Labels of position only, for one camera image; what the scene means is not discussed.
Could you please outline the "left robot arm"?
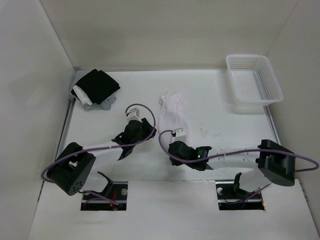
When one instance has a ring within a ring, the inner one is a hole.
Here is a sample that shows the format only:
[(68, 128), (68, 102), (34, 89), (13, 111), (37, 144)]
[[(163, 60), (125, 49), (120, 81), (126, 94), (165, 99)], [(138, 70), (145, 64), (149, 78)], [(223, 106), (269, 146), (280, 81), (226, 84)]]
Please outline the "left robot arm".
[(44, 171), (44, 178), (56, 184), (68, 196), (73, 196), (81, 190), (91, 191), (91, 185), (86, 182), (94, 166), (125, 159), (133, 152), (135, 146), (153, 138), (156, 132), (156, 126), (142, 118), (130, 120), (124, 131), (110, 142), (95, 147), (84, 147), (71, 142), (58, 159)]

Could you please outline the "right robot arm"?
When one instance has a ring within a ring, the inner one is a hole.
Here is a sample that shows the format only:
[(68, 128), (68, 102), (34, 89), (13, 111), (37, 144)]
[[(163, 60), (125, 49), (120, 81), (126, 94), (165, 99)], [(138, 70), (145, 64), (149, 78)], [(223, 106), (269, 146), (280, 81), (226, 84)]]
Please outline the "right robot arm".
[(168, 153), (173, 166), (182, 164), (197, 170), (217, 170), (222, 168), (249, 169), (248, 172), (239, 172), (234, 177), (231, 186), (223, 187), (220, 195), (228, 199), (245, 201), (257, 190), (269, 184), (283, 187), (295, 185), (294, 156), (274, 152), (243, 152), (228, 155), (221, 152), (218, 157), (195, 162), (207, 158), (212, 150), (210, 146), (192, 148), (182, 141), (175, 141), (169, 145)]

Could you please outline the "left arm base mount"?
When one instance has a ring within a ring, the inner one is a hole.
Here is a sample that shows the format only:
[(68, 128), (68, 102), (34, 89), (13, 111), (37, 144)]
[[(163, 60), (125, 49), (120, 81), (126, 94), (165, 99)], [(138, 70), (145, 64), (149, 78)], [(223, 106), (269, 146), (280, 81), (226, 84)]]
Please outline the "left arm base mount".
[(127, 197), (128, 197), (128, 182), (115, 181), (113, 185), (108, 184), (99, 195), (104, 195), (105, 198), (117, 202), (118, 205), (113, 204), (109, 200), (92, 195), (90, 193), (84, 193), (81, 200), (81, 211), (125, 211), (127, 209)]

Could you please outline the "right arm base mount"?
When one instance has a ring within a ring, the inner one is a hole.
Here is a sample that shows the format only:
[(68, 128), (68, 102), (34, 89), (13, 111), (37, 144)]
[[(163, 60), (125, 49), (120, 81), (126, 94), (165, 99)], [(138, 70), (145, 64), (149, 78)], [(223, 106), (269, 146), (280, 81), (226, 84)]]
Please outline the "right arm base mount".
[(238, 173), (233, 181), (217, 181), (215, 183), (218, 208), (220, 211), (265, 210), (262, 194), (259, 190), (248, 192), (240, 189)]

